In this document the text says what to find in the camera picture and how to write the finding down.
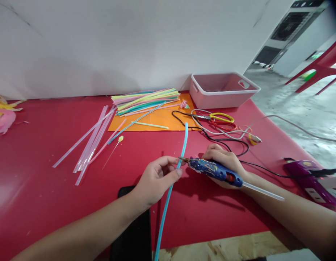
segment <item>glue gun nozzle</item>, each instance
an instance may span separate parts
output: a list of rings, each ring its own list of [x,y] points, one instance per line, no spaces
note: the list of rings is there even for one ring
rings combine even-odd
[[[179,157],[179,159],[181,159],[182,161],[185,161],[185,162],[187,162],[187,163],[189,163],[189,162],[190,162],[190,159],[188,159],[188,158]]]

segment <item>orange paper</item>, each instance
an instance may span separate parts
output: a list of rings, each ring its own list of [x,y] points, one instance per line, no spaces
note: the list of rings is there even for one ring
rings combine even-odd
[[[156,124],[156,125],[160,125],[160,126],[165,126],[168,127],[169,129],[163,129],[163,128],[158,128],[158,127],[152,127],[152,126],[145,126],[145,125],[139,125],[139,124],[133,124],[131,127],[129,127],[128,129],[126,129],[125,131],[160,131],[160,130],[165,130],[165,131],[181,131],[181,130],[185,130],[185,127],[176,119],[173,117],[172,115],[172,111],[181,111],[183,113],[191,113],[191,111],[194,109],[193,107],[193,103],[191,100],[191,96],[190,94],[180,94],[179,96],[180,101],[176,101],[173,103],[168,103],[167,105],[164,104],[162,105],[162,107],[164,106],[169,106],[169,105],[174,105],[174,104],[178,104],[180,105],[182,103],[183,100],[185,100],[188,104],[188,106],[190,107],[189,109],[180,109],[179,106],[176,107],[169,107],[169,108],[164,108],[164,109],[157,109],[154,112],[151,112],[149,115],[147,115],[146,117],[142,118],[139,122],[141,123],[149,123],[149,124]],[[124,129],[125,127],[127,127],[128,125],[131,124],[132,121],[136,121],[138,118],[140,118],[141,116],[143,116],[144,114],[146,114],[148,112],[143,112],[143,113],[138,113],[135,115],[130,115],[127,117],[120,117],[120,116],[114,116],[108,131],[115,131],[117,129],[117,127],[123,122],[124,119],[127,119],[125,124],[123,125],[122,129]],[[175,113],[175,115],[177,117],[179,117],[179,119],[182,120],[183,123],[187,122],[189,124],[189,126],[196,126],[196,124],[194,123],[193,119],[191,116],[187,116],[187,115],[183,115],[180,113]]]

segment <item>yellow scissors handle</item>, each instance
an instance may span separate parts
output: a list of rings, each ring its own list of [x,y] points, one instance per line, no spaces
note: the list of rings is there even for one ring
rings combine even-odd
[[[221,115],[221,116],[224,116],[226,118],[228,118],[228,120],[226,119],[223,119],[223,118],[220,118],[220,117],[217,117],[215,115]],[[220,120],[220,121],[225,121],[225,122],[230,122],[230,123],[233,123],[234,122],[234,119],[230,116],[230,115],[227,115],[227,114],[224,114],[224,113],[221,113],[221,112],[216,112],[216,113],[212,113],[209,115],[210,118],[214,118],[216,120]]]

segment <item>smartphone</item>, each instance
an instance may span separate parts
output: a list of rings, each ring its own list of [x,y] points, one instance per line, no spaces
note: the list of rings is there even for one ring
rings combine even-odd
[[[131,192],[134,187],[122,187],[118,198]],[[111,245],[110,261],[121,260],[152,261],[150,209],[134,220]]]

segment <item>white wall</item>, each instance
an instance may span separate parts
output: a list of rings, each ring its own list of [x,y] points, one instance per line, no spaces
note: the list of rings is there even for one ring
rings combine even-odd
[[[52,98],[244,73],[293,0],[0,0],[0,94]]]
[[[322,46],[318,47],[317,51],[326,51],[333,45],[336,41],[336,32],[326,41],[322,44]],[[300,71],[302,71],[304,68],[306,68],[308,65],[310,65],[313,61],[303,61],[296,69],[294,69],[288,77],[293,77],[296,74],[298,74]]]
[[[327,7],[315,21],[302,33],[287,52],[277,61],[273,70],[285,77],[294,76],[295,70],[304,69],[304,62],[336,33],[336,15],[332,6]]]

